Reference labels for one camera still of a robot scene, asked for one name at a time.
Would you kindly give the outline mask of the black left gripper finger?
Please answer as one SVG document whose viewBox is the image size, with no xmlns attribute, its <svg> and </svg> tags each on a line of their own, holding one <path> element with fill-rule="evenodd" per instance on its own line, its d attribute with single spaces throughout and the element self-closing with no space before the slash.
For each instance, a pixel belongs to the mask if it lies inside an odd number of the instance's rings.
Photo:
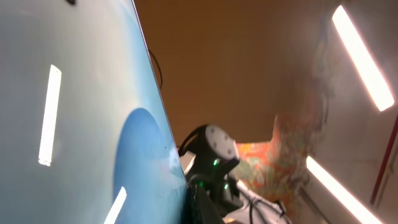
<svg viewBox="0 0 398 224">
<path fill-rule="evenodd" d="M 187 223 L 224 224 L 219 211 L 202 186 L 196 185 L 188 188 Z"/>
</svg>

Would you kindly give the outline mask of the Galaxy S25 smartphone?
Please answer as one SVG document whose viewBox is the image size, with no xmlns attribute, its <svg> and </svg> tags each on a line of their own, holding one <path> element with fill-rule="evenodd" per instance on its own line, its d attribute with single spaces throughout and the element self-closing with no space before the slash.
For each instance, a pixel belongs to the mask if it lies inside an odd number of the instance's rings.
<svg viewBox="0 0 398 224">
<path fill-rule="evenodd" d="M 1 222 L 187 223 L 133 1 L 1 0 Z"/>
</svg>

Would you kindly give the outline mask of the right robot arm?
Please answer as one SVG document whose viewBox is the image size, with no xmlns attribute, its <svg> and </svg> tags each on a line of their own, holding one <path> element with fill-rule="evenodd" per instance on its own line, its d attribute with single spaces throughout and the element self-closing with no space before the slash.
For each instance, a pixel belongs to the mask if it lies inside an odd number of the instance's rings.
<svg viewBox="0 0 398 224">
<path fill-rule="evenodd" d="M 187 167 L 188 185 L 183 223 L 290 223 L 282 201 L 270 202 L 254 193 L 232 170 L 239 164 L 236 141 L 213 124 L 194 129 L 179 145 L 180 157 L 194 158 Z"/>
</svg>

